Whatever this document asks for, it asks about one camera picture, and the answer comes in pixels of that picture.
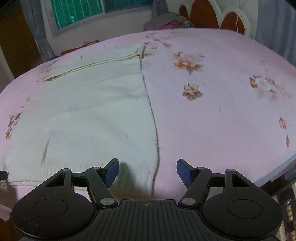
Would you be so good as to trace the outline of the white knit garment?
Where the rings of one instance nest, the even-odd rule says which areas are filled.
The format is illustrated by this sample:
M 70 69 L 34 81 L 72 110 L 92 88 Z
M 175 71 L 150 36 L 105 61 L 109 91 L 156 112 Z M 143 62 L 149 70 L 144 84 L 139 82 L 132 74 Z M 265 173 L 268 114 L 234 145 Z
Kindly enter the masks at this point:
M 37 186 L 63 168 L 120 161 L 112 190 L 151 195 L 157 130 L 142 74 L 145 44 L 115 47 L 1 93 L 1 169 L 8 185 Z

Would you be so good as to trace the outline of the stack of folded clothes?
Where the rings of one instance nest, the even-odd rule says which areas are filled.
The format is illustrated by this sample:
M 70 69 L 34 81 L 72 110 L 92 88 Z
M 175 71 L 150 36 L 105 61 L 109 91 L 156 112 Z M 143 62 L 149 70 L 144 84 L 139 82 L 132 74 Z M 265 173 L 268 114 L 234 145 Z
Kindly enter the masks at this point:
M 183 16 L 165 13 L 144 24 L 144 31 L 194 28 L 193 24 Z

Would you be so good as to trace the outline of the pink floral bed sheet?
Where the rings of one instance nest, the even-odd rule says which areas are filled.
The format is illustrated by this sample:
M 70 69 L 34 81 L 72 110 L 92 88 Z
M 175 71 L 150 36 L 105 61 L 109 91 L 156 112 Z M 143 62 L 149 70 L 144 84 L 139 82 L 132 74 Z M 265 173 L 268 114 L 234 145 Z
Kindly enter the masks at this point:
M 151 195 L 179 199 L 176 162 L 222 173 L 235 169 L 263 186 L 295 166 L 295 67 L 254 40 L 227 30 L 177 29 L 125 35 L 48 61 L 12 81 L 40 77 L 56 61 L 145 44 L 142 74 L 157 130 Z M 35 186 L 1 182 L 1 217 Z

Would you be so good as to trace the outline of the red floral pillow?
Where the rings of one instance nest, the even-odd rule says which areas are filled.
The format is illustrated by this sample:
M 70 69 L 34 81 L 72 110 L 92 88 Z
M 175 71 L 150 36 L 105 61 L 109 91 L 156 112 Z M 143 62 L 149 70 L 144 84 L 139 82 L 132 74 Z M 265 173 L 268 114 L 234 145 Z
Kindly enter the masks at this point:
M 85 48 L 87 46 L 91 46 L 93 44 L 96 44 L 96 43 L 99 43 L 100 41 L 99 40 L 95 40 L 95 41 L 92 41 L 92 42 L 84 42 L 83 45 L 79 46 L 79 47 L 75 47 L 75 48 L 72 48 L 72 49 L 68 49 L 68 50 L 64 50 L 60 53 L 60 56 L 63 56 L 65 54 L 68 54 L 68 53 L 71 53 L 73 51 L 76 51 L 78 49 L 81 49 L 81 48 Z

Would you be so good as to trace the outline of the brown wooden door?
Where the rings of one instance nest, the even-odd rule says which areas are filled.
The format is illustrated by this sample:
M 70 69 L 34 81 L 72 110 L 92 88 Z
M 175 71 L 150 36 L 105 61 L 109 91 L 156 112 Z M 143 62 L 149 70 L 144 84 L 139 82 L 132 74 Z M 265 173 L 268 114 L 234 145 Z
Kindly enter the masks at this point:
M 20 1 L 1 0 L 1 49 L 16 78 L 42 63 Z

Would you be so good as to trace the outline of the red heart-shaped headboard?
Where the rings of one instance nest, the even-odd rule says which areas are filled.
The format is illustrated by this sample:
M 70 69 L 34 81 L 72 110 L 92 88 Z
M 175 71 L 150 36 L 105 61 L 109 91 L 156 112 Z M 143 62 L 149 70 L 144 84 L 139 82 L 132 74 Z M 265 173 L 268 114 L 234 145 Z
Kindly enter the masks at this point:
M 252 38 L 247 15 L 237 6 L 221 10 L 216 1 L 183 2 L 179 16 L 186 17 L 195 28 L 231 30 Z

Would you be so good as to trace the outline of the green glass window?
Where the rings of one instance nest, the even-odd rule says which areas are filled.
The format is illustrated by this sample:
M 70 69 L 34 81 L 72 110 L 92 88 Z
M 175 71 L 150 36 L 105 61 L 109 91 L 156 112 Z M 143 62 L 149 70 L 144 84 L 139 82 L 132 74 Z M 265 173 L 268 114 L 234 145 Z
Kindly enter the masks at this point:
M 62 29 L 70 24 L 91 16 L 112 13 L 124 9 L 149 6 L 152 1 L 141 0 L 52 0 L 50 1 L 57 28 Z

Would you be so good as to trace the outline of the grey curtain left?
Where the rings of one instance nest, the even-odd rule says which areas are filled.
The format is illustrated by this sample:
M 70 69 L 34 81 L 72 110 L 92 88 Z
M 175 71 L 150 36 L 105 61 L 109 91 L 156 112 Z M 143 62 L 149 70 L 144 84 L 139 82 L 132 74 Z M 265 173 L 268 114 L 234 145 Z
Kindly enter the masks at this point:
M 55 57 L 55 54 L 47 40 L 41 1 L 21 0 L 21 6 L 28 27 L 36 41 L 37 48 L 44 62 Z

